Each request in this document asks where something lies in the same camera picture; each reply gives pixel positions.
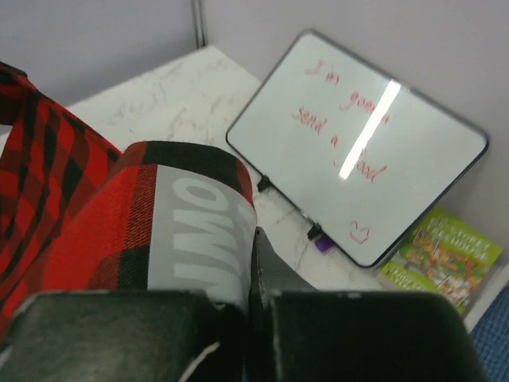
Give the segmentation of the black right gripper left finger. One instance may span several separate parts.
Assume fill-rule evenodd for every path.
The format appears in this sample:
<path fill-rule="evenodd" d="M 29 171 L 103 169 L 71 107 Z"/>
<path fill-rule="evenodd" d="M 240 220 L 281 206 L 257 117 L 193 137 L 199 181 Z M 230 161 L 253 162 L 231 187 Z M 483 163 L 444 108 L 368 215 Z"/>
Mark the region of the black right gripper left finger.
<path fill-rule="evenodd" d="M 240 381 L 244 320 L 205 294 L 37 294 L 1 342 L 4 381 Z"/>

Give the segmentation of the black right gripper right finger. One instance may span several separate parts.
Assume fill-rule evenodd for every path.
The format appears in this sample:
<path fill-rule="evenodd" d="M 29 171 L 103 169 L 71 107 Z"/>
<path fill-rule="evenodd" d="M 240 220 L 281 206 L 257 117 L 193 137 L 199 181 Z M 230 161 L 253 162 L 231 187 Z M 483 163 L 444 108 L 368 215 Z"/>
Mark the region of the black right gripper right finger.
<path fill-rule="evenodd" d="M 484 381 L 452 304 L 426 292 L 318 290 L 263 229 L 251 260 L 251 381 Z"/>

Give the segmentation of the red black plaid shirt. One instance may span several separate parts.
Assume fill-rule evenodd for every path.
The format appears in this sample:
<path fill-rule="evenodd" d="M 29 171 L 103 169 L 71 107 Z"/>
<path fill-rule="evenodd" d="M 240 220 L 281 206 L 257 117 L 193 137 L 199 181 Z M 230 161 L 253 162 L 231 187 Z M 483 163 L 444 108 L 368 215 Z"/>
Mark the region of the red black plaid shirt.
<path fill-rule="evenodd" d="M 236 156 L 189 142 L 119 150 L 8 64 L 1 122 L 3 329 L 43 292 L 201 290 L 247 309 L 257 222 Z"/>

